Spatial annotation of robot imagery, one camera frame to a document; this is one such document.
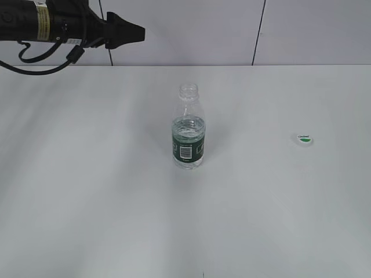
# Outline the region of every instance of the plastic water bottle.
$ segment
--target plastic water bottle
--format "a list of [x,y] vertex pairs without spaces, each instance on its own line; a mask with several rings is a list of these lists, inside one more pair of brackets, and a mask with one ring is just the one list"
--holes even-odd
[[205,114],[199,102],[198,87],[184,84],[180,87],[172,123],[173,158],[178,167],[190,170],[201,165],[205,131]]

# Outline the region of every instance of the sticker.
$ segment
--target sticker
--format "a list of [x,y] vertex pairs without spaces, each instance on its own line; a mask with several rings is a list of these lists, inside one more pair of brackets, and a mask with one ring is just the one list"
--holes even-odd
[[205,136],[194,143],[180,142],[173,136],[173,156],[184,163],[196,162],[203,157],[204,142]]
[[313,137],[308,134],[292,134],[291,139],[301,147],[310,147],[313,145]]
[[37,19],[39,23],[39,29],[37,33],[38,41],[48,41],[50,35],[50,17],[49,9],[45,1],[34,0],[37,10]]
[[69,45],[80,45],[81,42],[81,39],[68,39],[66,43]]

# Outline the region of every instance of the yellow label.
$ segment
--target yellow label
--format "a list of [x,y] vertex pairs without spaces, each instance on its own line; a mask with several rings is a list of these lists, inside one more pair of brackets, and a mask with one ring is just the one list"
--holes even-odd
[[50,34],[49,9],[46,5],[36,5],[37,18],[39,21],[39,30],[37,34],[38,41],[48,41]]

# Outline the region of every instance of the cable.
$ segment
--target cable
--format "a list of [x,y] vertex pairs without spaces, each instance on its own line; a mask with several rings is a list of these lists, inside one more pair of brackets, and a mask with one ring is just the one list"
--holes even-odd
[[18,41],[18,43],[20,45],[24,45],[26,46],[26,48],[24,48],[19,54],[18,54],[18,57],[19,57],[19,60],[21,60],[22,62],[24,63],[27,63],[27,64],[33,64],[33,63],[37,63],[37,62],[40,62],[42,60],[45,60],[47,58],[49,58],[62,44],[62,40],[60,39],[59,41],[57,41],[47,52],[45,52],[44,54],[40,55],[40,56],[37,56],[37,57],[34,57],[34,58],[30,58],[30,59],[24,59],[23,58],[23,55],[24,53],[27,51],[27,49],[29,49],[31,47],[31,44],[28,43],[28,42],[22,42],[22,41]]
[[59,67],[52,68],[52,69],[49,69],[47,71],[26,71],[24,69],[13,67],[12,65],[9,65],[9,64],[7,64],[3,61],[0,61],[0,66],[6,68],[8,70],[14,71],[18,74],[40,76],[40,75],[55,74],[56,72],[59,72],[59,71],[63,70],[65,67],[69,66],[71,63],[72,63],[72,61],[66,61],[64,64],[60,65]]
[[[102,15],[102,19],[104,20],[102,2],[101,2],[101,0],[98,0],[98,2],[99,2],[100,14]],[[110,55],[111,66],[113,67],[114,66],[114,61],[112,60],[111,49],[108,50],[108,54]]]
[[263,17],[264,17],[264,11],[265,11],[265,5],[267,3],[267,0],[264,0],[263,3],[263,11],[261,12],[261,18],[260,18],[260,24],[259,24],[259,30],[257,32],[257,38],[256,38],[256,43],[255,43],[255,50],[254,50],[254,56],[253,56],[253,62],[251,65],[255,64],[255,57],[256,57],[256,51],[257,51],[257,45],[259,43],[259,37],[260,37],[260,30],[261,30],[261,25],[263,24]]

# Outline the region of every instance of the table surface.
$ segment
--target table surface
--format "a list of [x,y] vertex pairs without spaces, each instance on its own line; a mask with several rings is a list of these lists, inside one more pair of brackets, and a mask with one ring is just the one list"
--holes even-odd
[[[371,277],[371,66],[0,73],[0,277]],[[183,82],[194,171],[172,162]]]

